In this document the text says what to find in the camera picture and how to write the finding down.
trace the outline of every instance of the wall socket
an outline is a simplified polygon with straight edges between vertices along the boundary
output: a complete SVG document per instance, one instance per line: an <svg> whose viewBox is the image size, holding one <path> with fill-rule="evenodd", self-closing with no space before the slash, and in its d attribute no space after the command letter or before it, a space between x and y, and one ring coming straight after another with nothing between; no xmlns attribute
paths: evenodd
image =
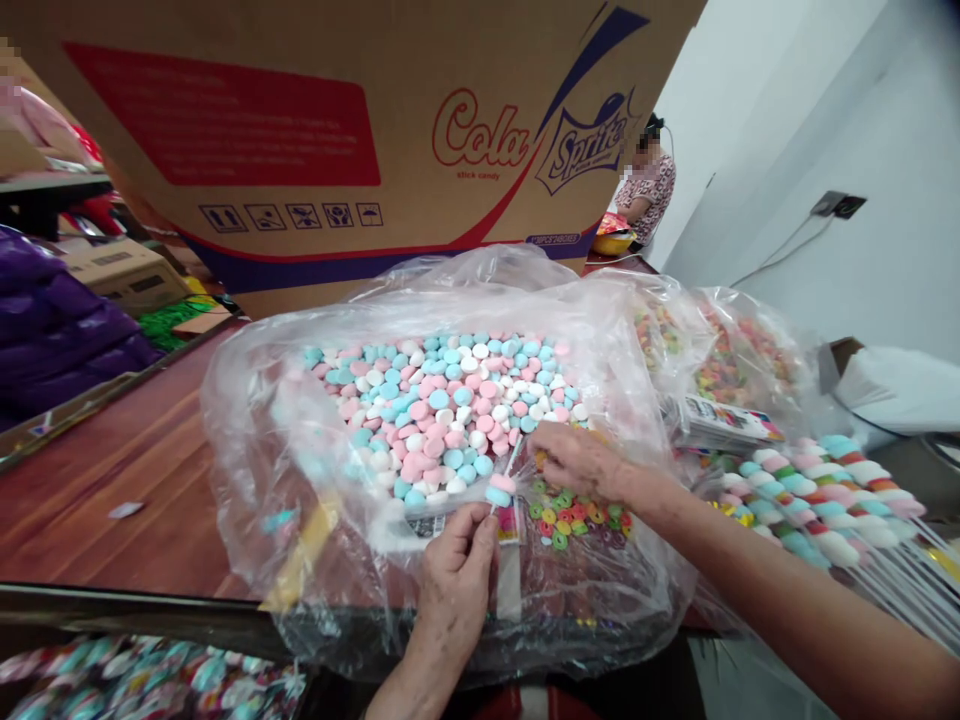
<svg viewBox="0 0 960 720"><path fill-rule="evenodd" d="M828 190L817 201L817 204L810 209L810 214L820 217L835 215L841 220L849 220L866 201L866 198L847 195L840 190Z"/></svg>

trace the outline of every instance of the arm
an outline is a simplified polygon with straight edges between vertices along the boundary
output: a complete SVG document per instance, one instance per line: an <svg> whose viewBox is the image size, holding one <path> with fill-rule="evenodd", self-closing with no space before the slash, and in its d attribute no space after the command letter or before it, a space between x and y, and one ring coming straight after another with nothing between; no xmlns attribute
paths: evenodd
<svg viewBox="0 0 960 720"><path fill-rule="evenodd" d="M626 504L840 717L957 717L960 661L826 574L589 433L540 423L548 482Z"/></svg>
<svg viewBox="0 0 960 720"><path fill-rule="evenodd" d="M462 506L423 556L420 602L400 664L374 695L366 720L437 720L480 640L497 553L490 506Z"/></svg>

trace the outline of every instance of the product label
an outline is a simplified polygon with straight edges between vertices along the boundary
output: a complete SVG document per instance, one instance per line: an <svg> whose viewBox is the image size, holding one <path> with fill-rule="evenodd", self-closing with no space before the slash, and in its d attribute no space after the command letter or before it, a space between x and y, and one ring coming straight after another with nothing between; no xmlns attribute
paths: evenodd
<svg viewBox="0 0 960 720"><path fill-rule="evenodd" d="M64 43L172 185L380 184L354 83Z"/></svg>

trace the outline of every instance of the hand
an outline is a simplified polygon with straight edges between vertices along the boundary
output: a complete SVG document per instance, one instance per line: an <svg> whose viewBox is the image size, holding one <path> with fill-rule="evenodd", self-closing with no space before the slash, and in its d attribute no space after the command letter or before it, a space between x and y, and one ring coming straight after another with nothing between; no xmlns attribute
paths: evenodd
<svg viewBox="0 0 960 720"><path fill-rule="evenodd" d="M420 607L408 653L439 653L458 677L487 615L490 568L499 553L497 528L489 505L464 505L423 554Z"/></svg>
<svg viewBox="0 0 960 720"><path fill-rule="evenodd" d="M547 455L543 476L548 483L607 502L629 504L644 481L661 478L629 462L593 433L569 425L541 422L530 435L530 446Z"/></svg>

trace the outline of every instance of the plastic bag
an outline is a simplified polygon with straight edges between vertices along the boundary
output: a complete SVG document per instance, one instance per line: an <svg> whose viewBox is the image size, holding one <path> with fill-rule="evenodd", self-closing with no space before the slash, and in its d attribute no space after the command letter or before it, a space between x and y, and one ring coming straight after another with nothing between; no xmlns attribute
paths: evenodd
<svg viewBox="0 0 960 720"><path fill-rule="evenodd" d="M629 319L601 313L625 303L621 286L557 283L572 274L558 267L539 250L509 246L421 259L347 303L254 323L218 349L201 399L217 454L221 535L232 568L268 598L297 656L382 679L406 644L420 553L442 526L408 517L377 484L337 405L307 369L317 348L491 329L549 335L571 349L564 374L591 422L633 460L671 462ZM537 289L547 283L554 286ZM539 540L504 545L472 676L601 672L664 647L689 602L692 571L642 526L629 546L621 557L589 556L603 562L586 582L586 558L576 551L544 554ZM594 597L599 604L584 617L578 608L592 607Z"/></svg>

